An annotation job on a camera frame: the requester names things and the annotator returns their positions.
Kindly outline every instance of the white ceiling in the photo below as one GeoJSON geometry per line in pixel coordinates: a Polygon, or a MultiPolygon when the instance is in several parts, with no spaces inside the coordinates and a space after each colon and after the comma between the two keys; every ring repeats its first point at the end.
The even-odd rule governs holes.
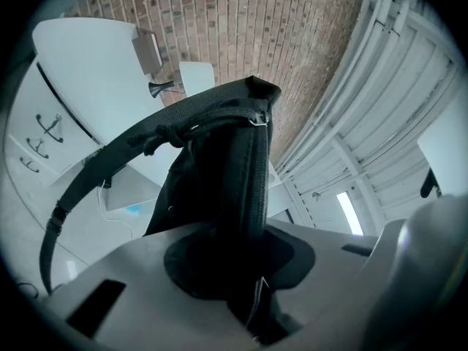
{"type": "Polygon", "coordinates": [[[382,54],[398,8],[396,0],[368,68],[331,116],[330,128],[339,123],[338,133],[324,146],[329,129],[315,137],[304,135],[302,154],[293,149],[279,165],[295,201],[295,222],[350,233],[336,199],[348,191],[364,235],[378,235],[389,221],[407,218],[436,198],[435,191],[428,199],[420,197],[429,164],[416,140],[460,89],[464,63],[440,19],[422,0],[412,5],[396,48],[369,93],[343,119],[382,54]],[[284,170],[288,163],[290,169],[284,170]]]}

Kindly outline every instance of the white beam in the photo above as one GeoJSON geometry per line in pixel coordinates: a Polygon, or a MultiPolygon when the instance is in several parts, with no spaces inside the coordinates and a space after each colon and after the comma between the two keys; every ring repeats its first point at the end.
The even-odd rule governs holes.
{"type": "Polygon", "coordinates": [[[351,174],[356,178],[356,184],[361,191],[364,201],[366,202],[369,213],[371,214],[374,228],[377,233],[380,233],[385,226],[385,217],[383,216],[382,208],[380,207],[379,200],[375,195],[371,182],[367,177],[364,169],[359,165],[358,160],[352,154],[350,148],[339,137],[334,135],[331,140],[331,145],[335,149],[339,157],[344,161],[345,165],[350,170],[351,174]]]}
{"type": "Polygon", "coordinates": [[[307,211],[306,204],[302,200],[294,184],[291,181],[288,181],[288,182],[285,182],[284,185],[286,186],[286,190],[290,193],[292,201],[294,202],[294,205],[295,205],[295,210],[297,211],[297,213],[293,212],[294,216],[292,215],[293,213],[291,213],[292,220],[294,221],[294,223],[302,224],[302,226],[314,227],[314,224],[311,219],[311,215],[309,211],[307,211]],[[297,215],[299,215],[299,217],[301,218],[301,222],[298,222],[297,215]]]}
{"type": "Polygon", "coordinates": [[[293,224],[300,225],[300,226],[304,226],[303,221],[302,221],[302,217],[301,217],[301,215],[299,214],[298,207],[296,206],[295,203],[293,203],[293,204],[287,209],[287,211],[290,213],[290,216],[291,216],[291,219],[292,219],[292,223],[293,223],[293,224]]]}

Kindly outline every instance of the metal pipe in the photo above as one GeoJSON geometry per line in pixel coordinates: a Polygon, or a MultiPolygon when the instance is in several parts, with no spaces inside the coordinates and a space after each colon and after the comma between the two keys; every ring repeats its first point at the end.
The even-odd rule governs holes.
{"type": "MultiPolygon", "coordinates": [[[[374,68],[372,69],[365,83],[359,90],[358,94],[352,101],[351,105],[346,109],[346,111],[343,113],[340,119],[336,122],[336,124],[327,133],[325,133],[325,136],[320,139],[318,144],[312,150],[310,150],[306,154],[306,156],[301,160],[301,162],[299,162],[298,165],[296,165],[287,174],[286,179],[295,175],[296,173],[299,173],[299,171],[305,166],[305,164],[314,155],[316,155],[317,152],[320,151],[331,140],[331,138],[343,127],[343,125],[350,118],[350,116],[359,108],[361,103],[364,101],[367,94],[370,92],[372,86],[374,85],[375,81],[380,76],[380,73],[383,71],[385,65],[387,64],[387,61],[390,58],[391,53],[396,47],[396,43],[399,40],[400,32],[403,27],[404,20],[406,19],[408,10],[410,8],[409,2],[410,0],[402,0],[400,11],[399,11],[399,16],[397,16],[397,18],[395,19],[395,22],[393,23],[393,28],[390,30],[390,35],[388,37],[387,42],[385,43],[385,47],[380,57],[378,58],[377,63],[375,64],[374,68]]],[[[364,51],[364,54],[363,54],[363,60],[366,60],[366,61],[360,62],[356,68],[355,73],[350,77],[350,81],[348,83],[349,87],[347,87],[347,89],[343,92],[343,94],[340,97],[340,100],[336,103],[336,105],[333,108],[333,109],[336,109],[336,111],[338,111],[341,108],[345,100],[347,100],[347,98],[351,95],[351,92],[354,89],[355,83],[357,83],[358,79],[361,77],[364,71],[364,67],[367,65],[367,62],[370,60],[371,55],[374,52],[374,47],[377,44],[378,40],[380,39],[380,36],[384,29],[382,22],[380,21],[380,18],[383,18],[383,15],[379,14],[377,16],[376,25],[374,26],[373,32],[371,34],[371,38],[369,40],[370,45],[366,47],[366,50],[364,51]]],[[[332,115],[333,113],[331,113],[326,118],[326,120],[317,127],[317,130],[316,130],[317,137],[320,137],[320,135],[322,134],[324,130],[324,126],[327,127],[329,125],[332,115]]]]}
{"type": "MultiPolygon", "coordinates": [[[[329,103],[326,104],[325,106],[325,103],[324,103],[324,106],[325,106],[325,109],[327,110],[330,105],[333,104],[333,101],[335,100],[337,94],[339,91],[341,91],[344,87],[344,84],[346,83],[348,77],[350,76],[350,73],[352,71],[352,69],[354,68],[354,66],[356,65],[356,62],[358,61],[359,59],[359,56],[362,54],[362,51],[364,49],[364,45],[367,43],[367,40],[369,39],[369,36],[371,34],[371,30],[372,28],[374,27],[374,24],[375,24],[375,20],[377,19],[377,14],[378,12],[380,11],[380,6],[382,5],[382,0],[377,0],[376,3],[375,3],[375,8],[374,8],[374,11],[372,12],[372,16],[369,20],[369,24],[367,25],[367,28],[366,28],[366,31],[364,32],[364,35],[362,37],[362,40],[358,46],[358,49],[356,50],[354,56],[352,57],[352,60],[350,62],[350,65],[347,67],[347,71],[344,73],[343,77],[341,78],[341,80],[339,81],[339,84],[338,86],[335,88],[335,91],[332,93],[332,95],[328,98],[328,101],[329,103]]],[[[298,144],[296,145],[296,147],[291,151],[290,155],[288,155],[288,158],[284,161],[284,164],[282,165],[282,168],[280,169],[280,172],[283,171],[283,168],[284,166],[287,164],[287,162],[289,160],[291,160],[291,157],[293,157],[295,155],[295,152],[297,151],[298,147],[301,146],[307,139],[309,139],[309,135],[310,133],[312,132],[313,128],[314,128],[314,125],[316,125],[315,123],[313,123],[308,131],[306,132],[306,134],[303,135],[303,137],[299,140],[298,144]]]]}
{"type": "MultiPolygon", "coordinates": [[[[312,145],[312,143],[320,137],[320,135],[324,132],[324,129],[329,125],[332,115],[336,111],[342,108],[343,104],[347,101],[347,98],[349,97],[349,95],[351,95],[352,91],[354,90],[355,84],[361,78],[363,72],[368,68],[372,54],[374,53],[374,49],[382,35],[385,21],[387,20],[388,12],[390,10],[391,3],[392,3],[392,0],[382,0],[382,4],[377,14],[377,18],[375,22],[373,22],[369,41],[364,46],[363,52],[360,58],[358,59],[358,63],[355,69],[353,69],[352,71],[350,79],[346,83],[338,99],[335,101],[333,107],[331,107],[331,111],[327,110],[326,115],[324,113],[322,114],[322,117],[319,117],[319,118],[325,118],[325,120],[322,121],[320,119],[320,122],[318,125],[312,126],[312,131],[310,132],[307,139],[304,140],[302,144],[298,146],[298,151],[295,154],[296,157],[301,157],[304,154],[306,154],[307,151],[310,149],[310,146],[312,145]]],[[[293,167],[295,162],[296,160],[290,160],[283,167],[283,169],[280,170],[281,175],[286,175],[287,178],[289,178],[292,175],[291,174],[292,171],[290,173],[286,173],[286,172],[293,167]]],[[[294,170],[296,173],[297,172],[296,168],[299,166],[301,166],[301,163],[296,165],[292,170],[294,170]]]]}

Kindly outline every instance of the black strap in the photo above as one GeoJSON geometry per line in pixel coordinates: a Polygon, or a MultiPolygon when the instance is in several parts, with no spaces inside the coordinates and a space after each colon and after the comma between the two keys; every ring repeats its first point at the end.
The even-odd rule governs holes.
{"type": "Polygon", "coordinates": [[[258,112],[222,107],[227,100],[251,98],[274,102],[279,87],[256,77],[227,83],[184,99],[143,119],[104,147],[82,170],[57,202],[39,254],[39,269],[45,289],[52,292],[50,269],[53,250],[67,214],[96,186],[143,151],[153,154],[164,142],[184,144],[216,127],[257,121],[258,112]]]}

